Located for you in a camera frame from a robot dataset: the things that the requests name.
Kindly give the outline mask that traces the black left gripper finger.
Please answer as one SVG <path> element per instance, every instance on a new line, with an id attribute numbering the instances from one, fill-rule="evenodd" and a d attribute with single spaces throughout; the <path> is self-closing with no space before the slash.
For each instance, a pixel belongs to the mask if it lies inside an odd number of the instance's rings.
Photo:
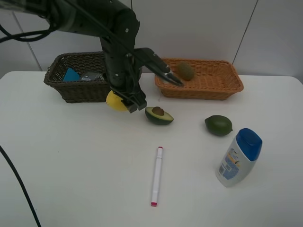
<path id="1" fill-rule="evenodd" d="M 171 83 L 175 86 L 183 86 L 184 84 L 178 77 L 176 77 L 172 71 L 164 73 L 164 80 L 167 81 L 168 83 Z"/>
<path id="2" fill-rule="evenodd" d="M 142 110 L 147 106 L 146 95 L 140 88 L 113 89 L 113 93 L 122 99 L 122 104 L 129 113 Z"/>

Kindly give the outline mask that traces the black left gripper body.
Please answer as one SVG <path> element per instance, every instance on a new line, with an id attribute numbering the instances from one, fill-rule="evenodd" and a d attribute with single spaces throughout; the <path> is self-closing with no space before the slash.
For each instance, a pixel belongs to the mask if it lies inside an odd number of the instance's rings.
<path id="1" fill-rule="evenodd" d="M 141 93 L 141 68 L 147 67 L 159 76 L 170 73 L 170 67 L 150 48 L 126 50 L 109 37 L 101 38 L 105 55 L 106 76 L 114 91 L 124 95 Z"/>

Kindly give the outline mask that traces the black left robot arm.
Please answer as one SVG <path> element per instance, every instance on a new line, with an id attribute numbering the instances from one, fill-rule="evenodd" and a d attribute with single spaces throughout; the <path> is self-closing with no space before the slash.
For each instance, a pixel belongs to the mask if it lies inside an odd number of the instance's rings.
<path id="1" fill-rule="evenodd" d="M 146 96 L 139 80 L 142 67 L 175 86 L 182 82 L 170 67 L 150 48 L 135 48 L 140 23 L 132 9 L 117 0 L 3 0 L 5 10 L 37 15 L 49 23 L 46 30 L 10 34 L 1 42 L 35 42 L 51 32 L 62 31 L 95 36 L 105 56 L 107 83 L 122 99 L 129 112 L 146 107 Z"/>

